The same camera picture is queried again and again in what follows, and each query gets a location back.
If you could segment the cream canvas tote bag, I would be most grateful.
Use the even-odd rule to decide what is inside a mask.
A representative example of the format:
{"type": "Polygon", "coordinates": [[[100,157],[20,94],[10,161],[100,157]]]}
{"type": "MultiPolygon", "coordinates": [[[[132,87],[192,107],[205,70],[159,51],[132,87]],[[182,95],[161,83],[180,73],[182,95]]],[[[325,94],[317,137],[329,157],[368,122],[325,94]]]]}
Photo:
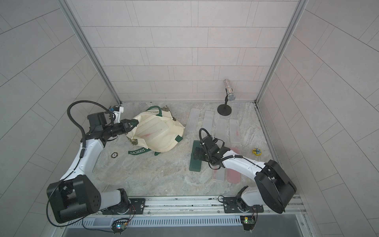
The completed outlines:
{"type": "Polygon", "coordinates": [[[172,150],[183,140],[185,127],[173,117],[167,106],[151,106],[134,119],[138,124],[126,136],[140,148],[128,151],[130,155],[153,151],[157,156],[172,150]]]}

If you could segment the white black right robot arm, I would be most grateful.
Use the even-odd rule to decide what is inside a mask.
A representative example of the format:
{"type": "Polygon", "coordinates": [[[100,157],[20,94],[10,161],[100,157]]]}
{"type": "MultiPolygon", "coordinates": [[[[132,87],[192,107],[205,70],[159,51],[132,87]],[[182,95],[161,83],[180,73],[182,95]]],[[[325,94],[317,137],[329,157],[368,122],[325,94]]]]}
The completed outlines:
{"type": "Polygon", "coordinates": [[[225,144],[218,146],[219,139],[212,136],[205,128],[199,130],[200,148],[195,151],[196,160],[207,162],[211,169],[226,168],[234,170],[252,180],[257,190],[243,187],[233,201],[226,201],[227,206],[236,206],[240,212],[250,212],[251,209],[266,204],[276,213],[285,212],[285,208],[297,191],[296,185],[286,172],[274,160],[259,162],[246,158],[225,144]]]}

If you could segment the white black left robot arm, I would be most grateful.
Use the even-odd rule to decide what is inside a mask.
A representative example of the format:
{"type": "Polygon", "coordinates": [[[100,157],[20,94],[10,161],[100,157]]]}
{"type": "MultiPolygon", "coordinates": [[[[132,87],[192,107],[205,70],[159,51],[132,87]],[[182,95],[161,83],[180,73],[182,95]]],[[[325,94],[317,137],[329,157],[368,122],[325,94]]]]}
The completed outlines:
{"type": "Polygon", "coordinates": [[[131,132],[137,125],[136,119],[121,119],[124,108],[113,106],[103,112],[89,114],[89,131],[75,121],[71,109],[82,101],[73,102],[67,108],[70,121],[79,128],[82,139],[80,149],[68,171],[62,178],[48,186],[46,212],[52,212],[55,220],[50,224],[66,227],[82,221],[85,217],[102,212],[104,214],[125,214],[131,209],[126,191],[121,188],[100,192],[91,181],[91,174],[107,142],[131,132]]]}

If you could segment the dark green pencil case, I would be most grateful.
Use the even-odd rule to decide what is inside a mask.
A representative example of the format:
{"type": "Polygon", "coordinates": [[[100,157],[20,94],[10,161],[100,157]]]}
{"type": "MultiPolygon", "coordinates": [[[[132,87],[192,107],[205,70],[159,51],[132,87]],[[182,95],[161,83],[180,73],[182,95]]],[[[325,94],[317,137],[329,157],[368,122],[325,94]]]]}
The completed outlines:
{"type": "Polygon", "coordinates": [[[200,154],[200,141],[194,140],[190,156],[189,171],[200,172],[202,161],[199,159],[200,154]]]}

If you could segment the translucent pink pencil case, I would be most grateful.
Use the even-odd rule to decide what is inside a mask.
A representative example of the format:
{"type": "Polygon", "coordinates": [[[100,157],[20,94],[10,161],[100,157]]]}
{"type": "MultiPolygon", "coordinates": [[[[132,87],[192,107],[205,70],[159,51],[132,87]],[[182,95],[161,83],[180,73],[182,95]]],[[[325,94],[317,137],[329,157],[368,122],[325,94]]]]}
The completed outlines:
{"type": "Polygon", "coordinates": [[[241,174],[233,169],[226,168],[227,174],[226,178],[227,181],[231,184],[239,184],[241,181],[241,174]]]}

